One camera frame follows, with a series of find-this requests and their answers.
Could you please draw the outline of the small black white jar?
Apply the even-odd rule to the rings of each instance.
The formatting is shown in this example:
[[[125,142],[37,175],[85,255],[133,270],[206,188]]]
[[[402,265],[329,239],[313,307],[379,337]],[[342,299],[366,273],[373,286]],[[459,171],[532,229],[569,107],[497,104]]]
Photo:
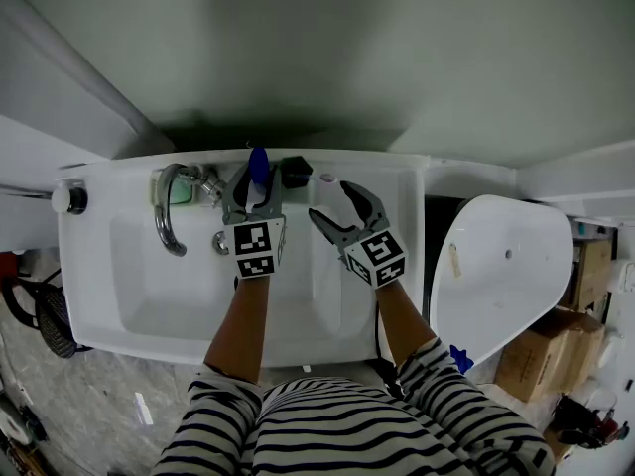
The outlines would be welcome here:
[[[82,214],[88,205],[85,182],[78,178],[61,180],[51,196],[51,206],[57,214]]]

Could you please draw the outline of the black and red tools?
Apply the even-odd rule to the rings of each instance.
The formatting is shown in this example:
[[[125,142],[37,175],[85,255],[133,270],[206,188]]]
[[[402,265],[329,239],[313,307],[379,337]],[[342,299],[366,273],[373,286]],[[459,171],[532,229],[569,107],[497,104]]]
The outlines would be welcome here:
[[[591,410],[569,396],[561,395],[549,429],[561,444],[599,449],[626,439],[630,433],[627,421],[619,424],[613,417],[614,409],[601,417],[599,410]]]

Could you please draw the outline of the green soap dish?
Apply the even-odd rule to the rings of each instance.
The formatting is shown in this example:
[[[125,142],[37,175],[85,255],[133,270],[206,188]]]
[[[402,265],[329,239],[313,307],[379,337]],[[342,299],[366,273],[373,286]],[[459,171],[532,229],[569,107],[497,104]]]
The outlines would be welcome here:
[[[153,171],[150,176],[150,202],[153,206],[159,204],[157,185],[160,175],[160,171]],[[175,178],[171,186],[170,205],[189,204],[192,203],[193,198],[192,186],[182,178]]]

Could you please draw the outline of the blue cloth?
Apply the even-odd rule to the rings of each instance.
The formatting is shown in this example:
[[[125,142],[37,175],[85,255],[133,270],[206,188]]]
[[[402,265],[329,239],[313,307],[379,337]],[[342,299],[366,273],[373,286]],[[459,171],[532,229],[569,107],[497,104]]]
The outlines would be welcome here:
[[[458,349],[456,346],[451,344],[449,346],[449,354],[454,360],[458,371],[462,375],[474,367],[474,361],[467,355],[467,351],[465,349]]]

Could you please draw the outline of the orange box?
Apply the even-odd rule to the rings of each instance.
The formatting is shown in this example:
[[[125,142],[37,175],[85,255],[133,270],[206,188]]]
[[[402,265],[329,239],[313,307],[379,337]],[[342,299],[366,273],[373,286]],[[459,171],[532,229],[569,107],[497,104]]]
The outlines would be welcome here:
[[[13,252],[0,253],[0,281],[21,276],[21,257]]]

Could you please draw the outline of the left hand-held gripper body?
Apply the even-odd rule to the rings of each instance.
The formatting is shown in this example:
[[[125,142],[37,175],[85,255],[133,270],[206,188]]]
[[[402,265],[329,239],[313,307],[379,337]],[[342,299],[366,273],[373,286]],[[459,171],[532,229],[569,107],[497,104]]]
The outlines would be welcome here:
[[[285,245],[286,216],[282,205],[223,207],[225,242],[239,280],[275,274]]]

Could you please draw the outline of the brown cardboard box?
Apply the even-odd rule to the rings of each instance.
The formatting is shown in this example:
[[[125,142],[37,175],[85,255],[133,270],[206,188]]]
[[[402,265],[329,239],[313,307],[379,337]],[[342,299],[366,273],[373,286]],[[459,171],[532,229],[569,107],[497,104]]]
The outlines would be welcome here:
[[[611,255],[612,243],[608,239],[586,241],[581,245],[571,284],[571,308],[584,311],[604,296],[611,271]]]
[[[573,392],[593,370],[604,334],[592,316],[554,308],[505,346],[494,384],[524,403]]]

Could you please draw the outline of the blue toothpaste tube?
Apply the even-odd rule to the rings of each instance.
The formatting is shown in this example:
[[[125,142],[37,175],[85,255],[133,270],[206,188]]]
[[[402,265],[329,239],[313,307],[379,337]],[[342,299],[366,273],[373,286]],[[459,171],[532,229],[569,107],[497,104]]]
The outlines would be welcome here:
[[[270,163],[266,150],[255,147],[251,150],[248,171],[253,190],[258,194],[258,202],[264,203],[268,198]]]

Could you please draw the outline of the white bathtub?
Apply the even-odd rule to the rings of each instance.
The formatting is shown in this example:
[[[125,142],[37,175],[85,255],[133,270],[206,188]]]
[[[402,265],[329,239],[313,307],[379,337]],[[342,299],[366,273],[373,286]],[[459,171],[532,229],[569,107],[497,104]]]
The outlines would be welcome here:
[[[480,364],[559,302],[572,271],[572,229],[561,211],[536,202],[429,196],[425,251],[423,315],[445,345]]]

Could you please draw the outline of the white appliance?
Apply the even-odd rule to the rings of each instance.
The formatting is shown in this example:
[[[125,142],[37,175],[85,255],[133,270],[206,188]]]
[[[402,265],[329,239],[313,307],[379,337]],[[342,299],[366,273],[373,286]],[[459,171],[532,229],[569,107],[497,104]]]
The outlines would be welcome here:
[[[617,260],[614,264],[615,293],[635,293],[635,261]]]

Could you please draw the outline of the chrome faucet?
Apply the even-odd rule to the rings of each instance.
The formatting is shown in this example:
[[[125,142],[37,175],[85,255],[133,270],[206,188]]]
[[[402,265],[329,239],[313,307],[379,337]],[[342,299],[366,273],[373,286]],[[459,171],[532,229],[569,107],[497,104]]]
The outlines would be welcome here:
[[[203,164],[170,164],[160,170],[161,175],[157,185],[157,196],[159,204],[153,206],[154,220],[159,238],[168,252],[177,257],[183,257],[187,252],[187,246],[181,243],[175,235],[171,208],[182,205],[170,205],[170,193],[172,182],[176,178],[184,179],[193,188],[196,201],[199,191],[210,199],[211,206],[215,207],[222,199],[226,182],[222,180],[214,166]]]

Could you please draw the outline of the black chair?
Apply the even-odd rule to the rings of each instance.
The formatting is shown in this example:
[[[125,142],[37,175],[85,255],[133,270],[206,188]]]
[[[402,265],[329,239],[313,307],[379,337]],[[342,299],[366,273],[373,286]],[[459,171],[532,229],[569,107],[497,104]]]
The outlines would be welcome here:
[[[57,269],[43,281],[27,281],[21,277],[4,277],[0,292],[14,318],[21,324],[39,331],[49,349],[58,357],[69,359],[92,348],[79,344],[72,334],[63,286],[52,280],[62,272]],[[34,314],[20,306],[14,290],[22,288],[34,301]]]

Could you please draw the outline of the person's striped shirt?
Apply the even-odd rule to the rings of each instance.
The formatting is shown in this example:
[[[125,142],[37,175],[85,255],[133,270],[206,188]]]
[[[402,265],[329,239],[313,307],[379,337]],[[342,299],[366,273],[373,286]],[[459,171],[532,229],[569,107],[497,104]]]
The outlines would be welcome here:
[[[554,454],[439,339],[400,368],[401,397],[342,377],[264,390],[209,367],[152,476],[555,476]]]

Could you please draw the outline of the person's right forearm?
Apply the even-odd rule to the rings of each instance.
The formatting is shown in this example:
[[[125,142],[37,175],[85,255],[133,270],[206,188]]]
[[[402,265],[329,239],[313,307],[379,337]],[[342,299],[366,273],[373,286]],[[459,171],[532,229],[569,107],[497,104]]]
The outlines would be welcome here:
[[[388,346],[400,367],[423,345],[437,338],[399,281],[375,291]]]

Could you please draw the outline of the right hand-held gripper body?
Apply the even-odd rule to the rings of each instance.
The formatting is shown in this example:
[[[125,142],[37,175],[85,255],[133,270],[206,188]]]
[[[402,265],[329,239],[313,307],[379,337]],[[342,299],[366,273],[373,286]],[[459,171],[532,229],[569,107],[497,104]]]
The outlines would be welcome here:
[[[392,227],[372,232],[343,248],[346,268],[377,290],[399,278],[408,265],[408,252]]]

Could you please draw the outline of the person's left forearm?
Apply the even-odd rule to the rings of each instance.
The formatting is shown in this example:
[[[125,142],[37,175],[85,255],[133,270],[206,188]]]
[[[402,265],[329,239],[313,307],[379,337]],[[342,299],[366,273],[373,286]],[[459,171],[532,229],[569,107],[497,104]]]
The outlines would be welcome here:
[[[256,383],[262,363],[270,278],[240,280],[203,363]]]

